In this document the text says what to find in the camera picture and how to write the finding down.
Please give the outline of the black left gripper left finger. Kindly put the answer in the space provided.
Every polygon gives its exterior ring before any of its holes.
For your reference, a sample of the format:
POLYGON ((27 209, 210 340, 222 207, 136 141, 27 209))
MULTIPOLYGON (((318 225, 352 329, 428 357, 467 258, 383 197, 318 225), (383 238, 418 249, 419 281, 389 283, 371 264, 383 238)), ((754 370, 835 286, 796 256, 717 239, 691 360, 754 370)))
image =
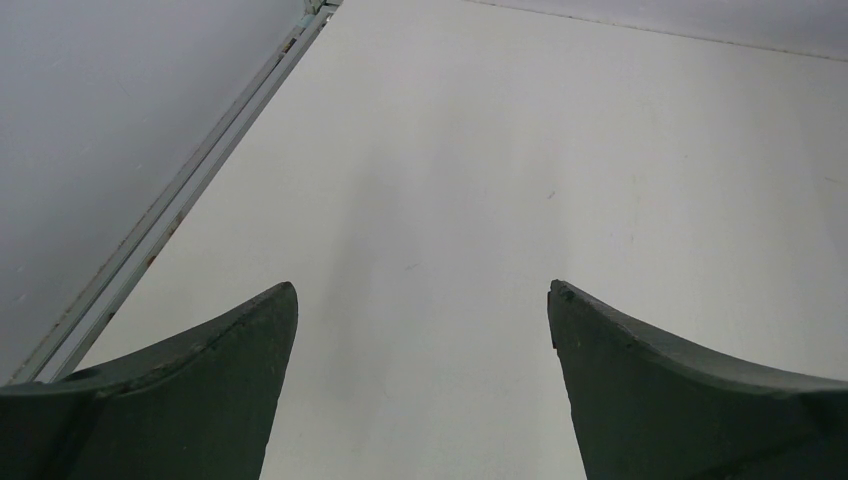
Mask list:
POLYGON ((256 479, 298 324, 288 282, 131 354, 1 391, 5 479, 256 479))

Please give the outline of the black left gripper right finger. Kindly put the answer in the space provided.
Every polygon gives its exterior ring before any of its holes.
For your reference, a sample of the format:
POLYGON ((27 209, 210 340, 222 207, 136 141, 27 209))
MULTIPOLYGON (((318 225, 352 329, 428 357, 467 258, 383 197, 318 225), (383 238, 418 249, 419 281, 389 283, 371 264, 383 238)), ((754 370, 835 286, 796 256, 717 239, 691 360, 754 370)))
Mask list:
POLYGON ((555 280, 553 347, 590 479, 843 479, 847 385, 748 362, 555 280))

